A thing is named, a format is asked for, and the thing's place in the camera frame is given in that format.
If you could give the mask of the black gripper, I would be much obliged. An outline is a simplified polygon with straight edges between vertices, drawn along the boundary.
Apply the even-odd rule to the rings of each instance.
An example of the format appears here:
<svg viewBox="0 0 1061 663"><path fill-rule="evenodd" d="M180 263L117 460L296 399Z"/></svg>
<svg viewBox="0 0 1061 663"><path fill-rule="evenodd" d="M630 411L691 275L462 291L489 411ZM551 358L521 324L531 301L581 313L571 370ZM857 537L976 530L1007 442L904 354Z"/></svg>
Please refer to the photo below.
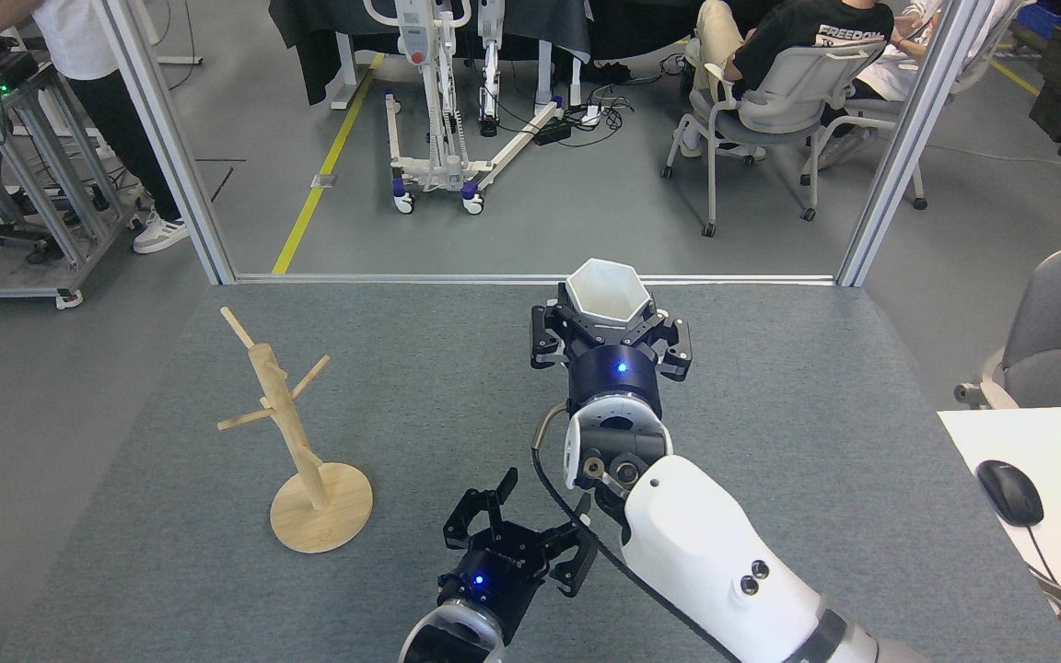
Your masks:
<svg viewBox="0 0 1061 663"><path fill-rule="evenodd" d="M447 549L463 549L456 568L439 577L437 604L458 601L464 608L487 614L495 622L502 643L512 642L519 623L547 575L559 591L573 599L595 561L590 533L566 523L543 533L501 533L501 506L512 494L518 470L508 469L495 488L468 488L443 525ZM469 533L479 514L488 516L495 533ZM568 549L577 549L569 561L556 562Z"/></svg>
<svg viewBox="0 0 1061 663"><path fill-rule="evenodd" d="M628 392L660 413L658 373L683 382L694 361L689 324L667 311L644 307L633 327L633 343L595 343L566 289L547 306L530 308L530 368L566 364L568 411L580 411L602 395Z"/></svg>

